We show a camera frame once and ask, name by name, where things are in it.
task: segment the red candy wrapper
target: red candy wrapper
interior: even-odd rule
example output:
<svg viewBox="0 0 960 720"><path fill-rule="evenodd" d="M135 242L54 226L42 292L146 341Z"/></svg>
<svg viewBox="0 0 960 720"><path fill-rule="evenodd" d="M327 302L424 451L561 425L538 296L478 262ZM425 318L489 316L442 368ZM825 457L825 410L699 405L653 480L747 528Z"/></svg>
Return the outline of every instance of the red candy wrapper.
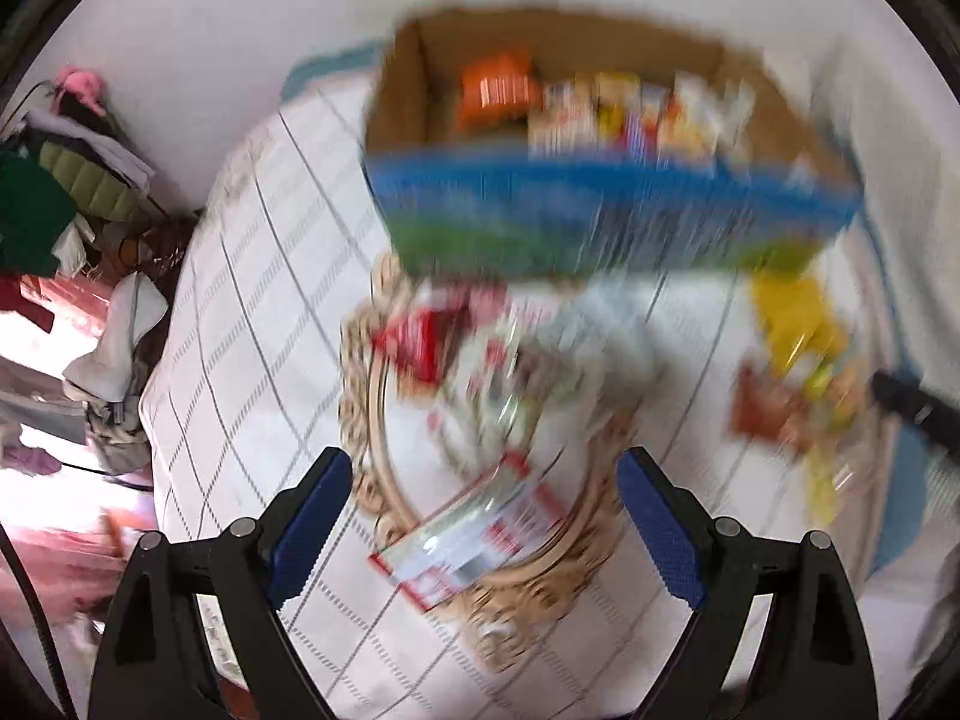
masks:
<svg viewBox="0 0 960 720"><path fill-rule="evenodd" d="M416 381L440 386L466 320L465 307L416 309L374 336L373 348Z"/></svg>

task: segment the silver bolt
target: silver bolt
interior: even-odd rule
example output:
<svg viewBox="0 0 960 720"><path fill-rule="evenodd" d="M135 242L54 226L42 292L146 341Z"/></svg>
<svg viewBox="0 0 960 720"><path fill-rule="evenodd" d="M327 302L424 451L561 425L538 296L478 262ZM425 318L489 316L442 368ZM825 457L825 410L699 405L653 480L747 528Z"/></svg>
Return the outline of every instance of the silver bolt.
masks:
<svg viewBox="0 0 960 720"><path fill-rule="evenodd" d="M256 519L251 517L240 517L230 524L230 533L237 538L249 536L253 531L256 531Z"/></svg>
<svg viewBox="0 0 960 720"><path fill-rule="evenodd" d="M810 531L810 543L817 549L829 549L833 542L823 531Z"/></svg>
<svg viewBox="0 0 960 720"><path fill-rule="evenodd" d="M160 546L160 541L163 541L162 536L160 536L157 531L150 531L150 533L144 533L144 535L140 537L137 546L142 550L149 551Z"/></svg>
<svg viewBox="0 0 960 720"><path fill-rule="evenodd" d="M740 532L740 523L733 517L717 517L713 526L721 536L736 536Z"/></svg>

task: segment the white wall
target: white wall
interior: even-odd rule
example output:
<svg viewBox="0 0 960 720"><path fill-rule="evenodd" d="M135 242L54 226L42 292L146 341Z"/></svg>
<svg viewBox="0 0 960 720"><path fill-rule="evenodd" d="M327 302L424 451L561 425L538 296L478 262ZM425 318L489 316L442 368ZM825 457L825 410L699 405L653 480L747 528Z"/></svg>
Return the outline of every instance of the white wall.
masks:
<svg viewBox="0 0 960 720"><path fill-rule="evenodd" d="M196 207L224 153L275 105L296 60L384 35L423 1L85 0L14 99L68 61L102 71L128 134L171 180L173 194ZM938 129L960 134L946 84L882 0L599 1L661 11L812 60L838 39L862 41L914 88Z"/></svg>

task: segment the beige carved frame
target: beige carved frame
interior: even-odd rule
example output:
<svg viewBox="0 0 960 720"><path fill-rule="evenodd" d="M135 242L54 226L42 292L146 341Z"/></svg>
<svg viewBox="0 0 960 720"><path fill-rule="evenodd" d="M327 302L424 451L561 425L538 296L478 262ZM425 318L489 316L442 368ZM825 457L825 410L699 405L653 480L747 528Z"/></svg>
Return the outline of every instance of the beige carved frame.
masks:
<svg viewBox="0 0 960 720"><path fill-rule="evenodd" d="M383 430L386 362L373 353L371 336L414 298L416 284L397 257L384 255L371 275L371 299L342 328L344 391L341 439L353 458L353 493L362 512L376 519L378 548L419 523L395 480ZM615 413L589 445L589 469L570 517L529 559L488 574L438 608L459 621L467 642L488 668L515 664L536 641L536 628L567 614L590 575L613 553L624 518L616 492L616 458L631 444L635 408Z"/></svg>

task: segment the round table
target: round table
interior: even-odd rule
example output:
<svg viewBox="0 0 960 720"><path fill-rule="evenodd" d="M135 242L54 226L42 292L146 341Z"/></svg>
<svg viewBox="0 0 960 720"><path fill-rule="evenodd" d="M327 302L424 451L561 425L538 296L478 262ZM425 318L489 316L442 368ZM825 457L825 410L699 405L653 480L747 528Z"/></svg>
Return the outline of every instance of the round table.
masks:
<svg viewBox="0 0 960 720"><path fill-rule="evenodd" d="M280 610L338 716L628 712L689 611L665 592L621 511L611 477L618 453L645 446L711 514L757 536L796 539L812 527L803 471L769 446L727 435L737 367L761 345L745 279L629 280L664 379L635 415L611 413L595 425L589 469L570 470L579 490L558 536L422 613L368 562L457 488L426 433L430 397L371 352L371 333L418 288L390 254L359 161L372 78L358 70L315 82L224 163L141 401L160 526L172 541L213 536L259 514L323 447L342 445L354 495L304 592ZM817 268L870 364L889 365L890 317L864 233L848 230ZM829 528L855 589L869 573L893 446L878 423L867 434L861 448L872 459ZM243 683L216 604L200 603L218 668ZM765 611L758 600L729 679L749 672Z"/></svg>

